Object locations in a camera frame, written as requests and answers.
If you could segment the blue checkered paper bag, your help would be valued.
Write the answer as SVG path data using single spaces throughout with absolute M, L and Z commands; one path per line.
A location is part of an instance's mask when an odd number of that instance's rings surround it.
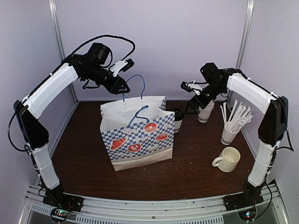
M 116 172 L 172 158 L 175 113 L 166 110 L 166 96 L 123 97 L 102 104 L 100 112 L 100 133 Z

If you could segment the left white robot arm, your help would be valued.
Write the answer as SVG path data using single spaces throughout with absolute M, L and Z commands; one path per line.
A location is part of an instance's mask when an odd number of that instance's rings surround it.
M 93 43 L 84 55 L 71 53 L 30 94 L 14 104 L 15 115 L 26 142 L 25 148 L 33 158 L 44 187 L 52 190 L 48 197 L 57 207 L 66 205 L 67 196 L 57 189 L 60 180 L 48 151 L 49 133 L 39 118 L 48 105 L 78 79 L 93 81 L 114 95 L 130 92 L 119 72 L 130 69 L 134 65 L 133 60 L 124 57 L 107 69 L 104 63 L 109 53 L 110 48 L 102 43 Z

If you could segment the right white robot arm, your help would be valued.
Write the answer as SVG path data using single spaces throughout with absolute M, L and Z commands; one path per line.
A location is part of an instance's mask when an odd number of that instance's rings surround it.
M 256 189 L 265 184 L 266 175 L 275 160 L 276 150 L 287 131 L 288 99 L 269 92 L 238 69 L 219 69 L 214 63 L 206 63 L 200 72 L 206 87 L 201 88 L 200 83 L 195 81 L 181 83 L 182 89 L 195 93 L 187 103 L 186 109 L 192 109 L 199 114 L 200 110 L 206 108 L 218 95 L 230 91 L 245 98 L 263 114 L 258 128 L 258 154 L 244 185 L 245 192 L 239 197 L 242 205 L 249 206 L 257 199 Z

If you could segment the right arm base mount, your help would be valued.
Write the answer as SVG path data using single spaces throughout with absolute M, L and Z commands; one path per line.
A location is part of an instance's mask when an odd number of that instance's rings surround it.
M 242 221 L 253 221 L 257 217 L 256 205 L 263 202 L 263 197 L 257 199 L 246 199 L 243 193 L 235 195 L 226 195 L 223 197 L 226 211 L 237 210 L 238 217 Z

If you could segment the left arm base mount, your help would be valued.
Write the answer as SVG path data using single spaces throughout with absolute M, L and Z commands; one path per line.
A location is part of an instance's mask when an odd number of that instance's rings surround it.
M 72 212 L 80 212 L 84 199 L 79 196 L 63 194 L 62 201 L 54 199 L 50 194 L 46 194 L 43 203 L 53 208 L 50 212 L 50 218 L 57 223 L 61 223 L 70 218 Z

